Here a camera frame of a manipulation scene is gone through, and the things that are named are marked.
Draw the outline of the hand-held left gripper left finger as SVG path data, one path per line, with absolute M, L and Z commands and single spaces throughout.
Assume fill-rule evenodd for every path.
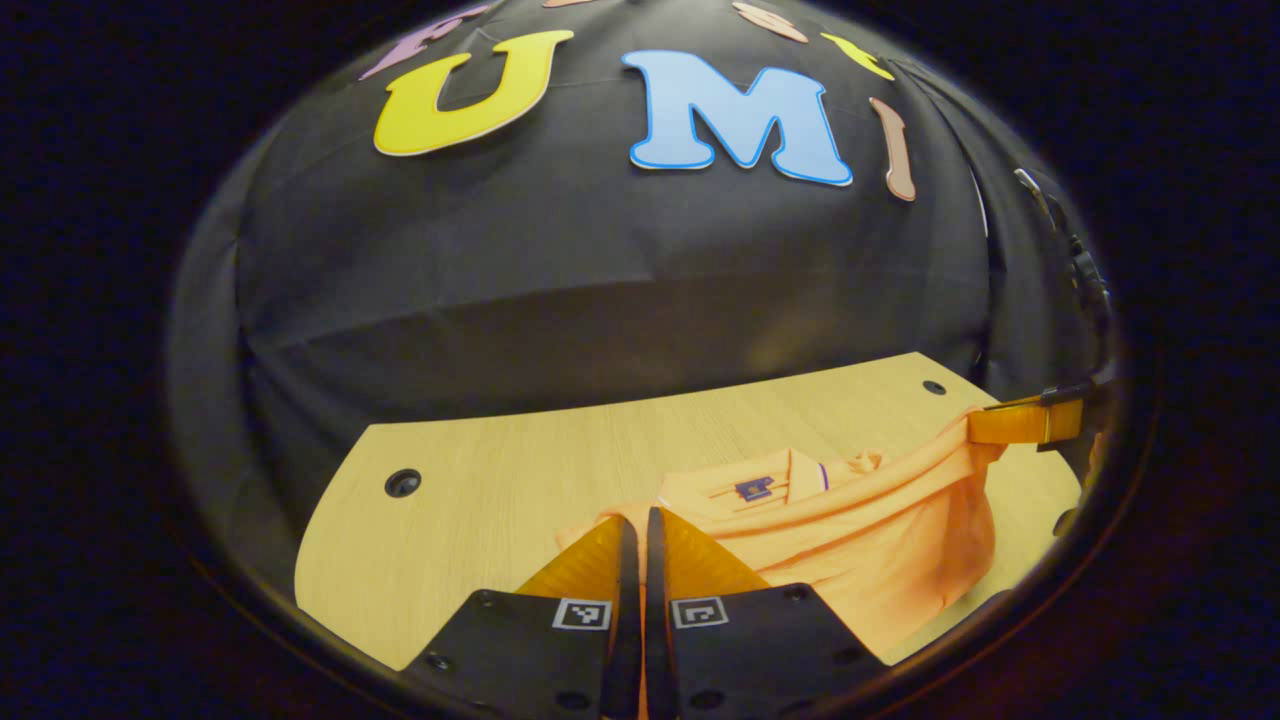
M 471 593 L 401 671 L 483 719 L 635 719 L 637 534 L 595 525 L 518 589 Z

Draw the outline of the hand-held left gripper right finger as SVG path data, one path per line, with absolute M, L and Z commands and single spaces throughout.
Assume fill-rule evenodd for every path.
M 646 528 L 652 719 L 817 719 L 886 665 L 805 583 L 772 585 L 668 509 Z

